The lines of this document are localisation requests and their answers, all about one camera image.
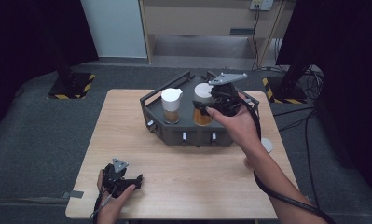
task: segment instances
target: wooden table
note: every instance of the wooden table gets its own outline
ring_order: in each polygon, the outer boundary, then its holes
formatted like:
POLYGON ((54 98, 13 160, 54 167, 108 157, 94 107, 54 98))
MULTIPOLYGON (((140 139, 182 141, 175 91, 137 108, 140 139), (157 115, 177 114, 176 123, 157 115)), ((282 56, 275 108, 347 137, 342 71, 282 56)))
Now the wooden table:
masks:
MULTIPOLYGON (((268 196, 243 165, 244 154, 230 147, 169 147, 144 124, 139 99, 149 90, 107 93, 90 145, 81 165, 66 215, 89 218, 98 190, 98 174, 114 157, 129 163, 125 177, 143 174, 122 209, 126 219, 264 219, 276 218, 268 196)), ((271 157, 297 186, 265 93, 248 91, 260 102, 262 136, 273 144, 271 157)))

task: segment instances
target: black curtain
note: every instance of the black curtain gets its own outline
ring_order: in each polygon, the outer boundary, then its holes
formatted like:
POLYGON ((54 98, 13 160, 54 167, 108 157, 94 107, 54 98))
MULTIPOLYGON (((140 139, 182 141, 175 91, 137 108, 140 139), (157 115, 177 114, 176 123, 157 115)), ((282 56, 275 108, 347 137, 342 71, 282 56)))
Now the black curtain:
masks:
MULTIPOLYGON (((79 0, 30 1, 69 66, 98 60, 79 0)), ((25 81, 56 70, 35 29, 22 1, 0 0, 0 120, 25 81)))
POLYGON ((317 101, 323 126, 372 188, 372 0, 298 0, 277 64, 295 63, 305 39, 306 60, 324 73, 317 101), (309 38, 311 29, 318 32, 309 38))

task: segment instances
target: person's right hand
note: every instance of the person's right hand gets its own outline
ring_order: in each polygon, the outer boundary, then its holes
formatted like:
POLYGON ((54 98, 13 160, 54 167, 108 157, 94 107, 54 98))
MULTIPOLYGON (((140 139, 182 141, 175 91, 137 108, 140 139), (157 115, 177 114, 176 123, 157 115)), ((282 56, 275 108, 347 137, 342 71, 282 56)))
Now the person's right hand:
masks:
POLYGON ((246 148, 261 143, 255 122, 245 105, 242 105, 241 110, 233 117, 224 116, 218 110, 210 107, 207 107, 206 111, 226 128, 231 139, 240 147, 246 148))

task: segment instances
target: wall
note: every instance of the wall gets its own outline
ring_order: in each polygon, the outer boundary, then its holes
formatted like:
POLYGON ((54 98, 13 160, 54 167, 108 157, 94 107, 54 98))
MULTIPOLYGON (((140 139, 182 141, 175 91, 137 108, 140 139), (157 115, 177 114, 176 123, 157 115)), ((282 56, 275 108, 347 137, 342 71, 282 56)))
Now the wall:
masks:
POLYGON ((99 57, 147 58, 138 0, 81 0, 99 57))

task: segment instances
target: black stand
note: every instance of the black stand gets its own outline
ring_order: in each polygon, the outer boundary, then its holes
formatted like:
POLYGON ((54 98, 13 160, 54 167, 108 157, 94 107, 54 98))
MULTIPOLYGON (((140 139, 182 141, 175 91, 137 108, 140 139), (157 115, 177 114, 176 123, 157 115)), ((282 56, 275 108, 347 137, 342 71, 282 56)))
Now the black stand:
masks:
POLYGON ((81 99, 86 96, 94 78, 91 73, 71 73, 67 78, 59 75, 48 93, 48 98, 81 99))
POLYGON ((267 77, 266 88, 271 93, 269 100, 272 103, 306 103, 307 96, 299 85, 296 84, 290 91, 283 91, 282 80, 282 77, 267 77))
POLYGON ((29 22, 46 52, 48 59, 58 71, 58 79, 48 93, 49 99, 80 99, 90 88, 94 75, 90 73, 74 73, 62 54, 53 33, 44 20, 44 16, 35 0, 20 1, 20 6, 29 14, 29 22))
POLYGON ((305 74, 305 71, 313 62, 313 58, 320 53, 316 40, 320 40, 319 37, 324 34, 324 24, 327 24, 324 15, 330 10, 329 4, 330 1, 327 0, 321 3, 318 17, 313 21, 306 37, 300 43, 296 57, 284 77, 267 77, 266 87, 270 87, 273 97, 273 100, 269 99, 271 102, 292 103, 293 101, 302 101, 302 103, 306 103, 307 97, 296 83, 305 74))

